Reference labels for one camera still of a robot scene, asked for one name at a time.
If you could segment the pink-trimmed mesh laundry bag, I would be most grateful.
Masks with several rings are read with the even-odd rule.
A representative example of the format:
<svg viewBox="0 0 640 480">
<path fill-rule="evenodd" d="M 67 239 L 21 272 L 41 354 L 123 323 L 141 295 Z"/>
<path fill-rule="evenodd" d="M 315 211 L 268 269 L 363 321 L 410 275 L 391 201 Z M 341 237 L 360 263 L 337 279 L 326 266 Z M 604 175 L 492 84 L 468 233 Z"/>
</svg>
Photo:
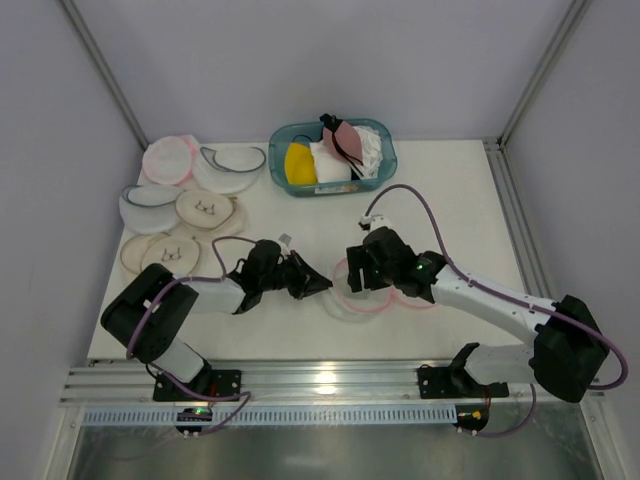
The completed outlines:
<svg viewBox="0 0 640 480">
<path fill-rule="evenodd" d="M 332 286 L 321 293 L 321 300 L 326 312 L 342 322 L 365 323 L 394 306 L 412 311 L 435 307 L 425 300 L 408 297 L 394 287 L 353 293 L 347 282 L 346 258 L 339 261 L 329 273 Z"/>
</svg>

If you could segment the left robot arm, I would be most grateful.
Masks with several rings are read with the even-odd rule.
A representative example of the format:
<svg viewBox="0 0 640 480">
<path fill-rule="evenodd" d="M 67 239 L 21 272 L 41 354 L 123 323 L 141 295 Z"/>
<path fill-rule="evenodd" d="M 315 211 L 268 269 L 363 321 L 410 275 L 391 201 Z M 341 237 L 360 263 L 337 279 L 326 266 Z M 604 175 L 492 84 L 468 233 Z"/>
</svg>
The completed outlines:
<svg viewBox="0 0 640 480">
<path fill-rule="evenodd" d="M 211 365 L 178 337 L 193 310 L 241 315 L 266 292 L 285 290 L 295 300 L 324 292 L 330 279 L 313 269 L 281 241 L 250 242 L 251 249 L 218 277 L 178 277 L 153 263 L 106 307 L 100 324 L 125 348 L 125 356 L 150 366 L 197 397 L 210 397 Z"/>
</svg>

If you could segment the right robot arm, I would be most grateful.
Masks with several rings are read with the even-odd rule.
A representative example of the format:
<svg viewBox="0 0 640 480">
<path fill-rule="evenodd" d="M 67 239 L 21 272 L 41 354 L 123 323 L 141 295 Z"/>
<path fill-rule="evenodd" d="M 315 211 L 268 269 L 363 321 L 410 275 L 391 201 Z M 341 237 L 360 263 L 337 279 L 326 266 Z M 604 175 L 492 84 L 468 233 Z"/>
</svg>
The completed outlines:
<svg viewBox="0 0 640 480">
<path fill-rule="evenodd" d="M 451 307 L 509 333 L 532 349 L 527 364 L 536 383 L 556 398 L 578 403 L 591 388 L 611 348 L 587 305 L 491 286 L 459 271 L 434 251 L 415 253 L 383 226 L 346 250 L 354 292 L 393 287 L 405 296 Z"/>
</svg>

